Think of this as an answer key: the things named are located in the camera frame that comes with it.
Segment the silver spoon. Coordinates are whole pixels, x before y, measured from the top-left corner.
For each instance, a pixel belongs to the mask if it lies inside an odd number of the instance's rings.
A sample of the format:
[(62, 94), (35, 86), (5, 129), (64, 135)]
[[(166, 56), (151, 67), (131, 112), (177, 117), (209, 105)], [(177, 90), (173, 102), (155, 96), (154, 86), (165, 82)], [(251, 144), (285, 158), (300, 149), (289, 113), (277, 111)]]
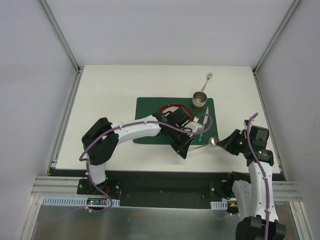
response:
[(190, 149), (188, 150), (188, 152), (195, 151), (195, 150), (201, 149), (201, 148), (203, 148), (203, 147), (207, 147), (207, 146), (209, 146), (209, 147), (211, 147), (211, 148), (215, 148), (215, 147), (217, 147), (217, 143), (218, 143), (219, 141), (220, 141), (220, 140), (219, 140), (218, 137), (213, 136), (213, 137), (211, 137), (211, 138), (208, 140), (208, 143), (207, 143), (207, 144), (190, 148)]

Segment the black knife green handle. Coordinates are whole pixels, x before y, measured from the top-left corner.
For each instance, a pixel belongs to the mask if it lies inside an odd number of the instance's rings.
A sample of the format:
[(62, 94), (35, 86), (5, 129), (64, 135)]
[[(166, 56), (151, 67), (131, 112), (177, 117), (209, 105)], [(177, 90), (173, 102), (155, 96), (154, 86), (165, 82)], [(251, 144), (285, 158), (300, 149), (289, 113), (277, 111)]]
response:
[[(202, 126), (205, 127), (206, 126), (206, 123), (208, 121), (208, 114), (209, 114), (209, 107), (207, 106), (206, 107), (206, 111), (205, 111), (205, 116), (203, 118), (203, 122), (202, 122)], [(201, 133), (198, 137), (198, 143), (200, 143), (202, 141), (202, 138), (203, 138), (203, 134)]]

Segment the red rimmed beige plate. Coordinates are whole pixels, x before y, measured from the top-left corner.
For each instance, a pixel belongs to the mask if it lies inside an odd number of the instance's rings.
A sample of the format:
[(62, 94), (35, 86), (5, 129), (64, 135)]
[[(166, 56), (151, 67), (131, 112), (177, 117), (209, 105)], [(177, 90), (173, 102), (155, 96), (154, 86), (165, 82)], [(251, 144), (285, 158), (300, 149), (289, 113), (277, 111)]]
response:
[(190, 123), (193, 119), (193, 113), (185, 105), (172, 103), (163, 106), (159, 112), (164, 113), (171, 123), (184, 127)]

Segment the steel cup brown base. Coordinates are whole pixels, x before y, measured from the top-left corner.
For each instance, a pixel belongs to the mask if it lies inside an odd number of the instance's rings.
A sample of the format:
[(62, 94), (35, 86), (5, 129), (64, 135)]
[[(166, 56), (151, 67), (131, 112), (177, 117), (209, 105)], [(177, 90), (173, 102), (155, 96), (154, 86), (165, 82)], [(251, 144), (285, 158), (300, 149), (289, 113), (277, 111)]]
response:
[(197, 91), (192, 96), (192, 107), (196, 110), (201, 110), (207, 101), (208, 97), (203, 91)]

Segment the silver fork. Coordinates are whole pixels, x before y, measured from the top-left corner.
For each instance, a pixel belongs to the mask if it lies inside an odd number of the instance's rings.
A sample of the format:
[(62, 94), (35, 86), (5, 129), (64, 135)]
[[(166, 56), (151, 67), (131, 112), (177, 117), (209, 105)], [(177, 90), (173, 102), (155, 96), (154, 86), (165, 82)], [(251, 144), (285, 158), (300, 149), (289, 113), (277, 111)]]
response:
[(203, 87), (202, 87), (201, 90), (200, 90), (201, 92), (204, 92), (204, 91), (205, 91), (205, 88), (206, 88), (206, 86), (207, 86), (207, 84), (208, 84), (208, 81), (212, 78), (212, 76), (213, 76), (213, 73), (212, 73), (212, 72), (209, 72), (209, 73), (207, 74), (207, 76), (206, 76), (206, 81), (205, 81)]

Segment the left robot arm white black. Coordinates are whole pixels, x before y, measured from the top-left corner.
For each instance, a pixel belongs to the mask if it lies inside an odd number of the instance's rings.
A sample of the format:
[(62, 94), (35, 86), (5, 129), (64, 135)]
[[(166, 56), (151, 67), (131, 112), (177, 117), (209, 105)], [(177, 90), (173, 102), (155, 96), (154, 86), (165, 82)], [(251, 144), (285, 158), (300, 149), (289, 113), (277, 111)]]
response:
[(131, 122), (110, 122), (100, 118), (81, 138), (84, 152), (80, 161), (86, 162), (88, 189), (94, 194), (107, 194), (106, 162), (116, 147), (124, 142), (144, 137), (165, 136), (173, 150), (183, 159), (202, 126), (182, 107), (174, 111), (155, 112)]

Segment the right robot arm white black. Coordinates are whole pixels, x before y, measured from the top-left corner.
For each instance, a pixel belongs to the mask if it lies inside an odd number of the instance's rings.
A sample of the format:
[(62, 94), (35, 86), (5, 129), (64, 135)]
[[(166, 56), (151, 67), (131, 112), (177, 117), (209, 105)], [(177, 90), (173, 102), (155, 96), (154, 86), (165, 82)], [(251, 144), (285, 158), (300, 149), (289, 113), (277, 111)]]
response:
[(243, 154), (249, 173), (233, 171), (219, 184), (215, 194), (220, 198), (235, 198), (239, 223), (237, 240), (283, 240), (286, 226), (279, 222), (272, 189), (273, 152), (267, 150), (269, 130), (251, 126), (248, 130), (236, 129), (217, 143), (228, 153)]

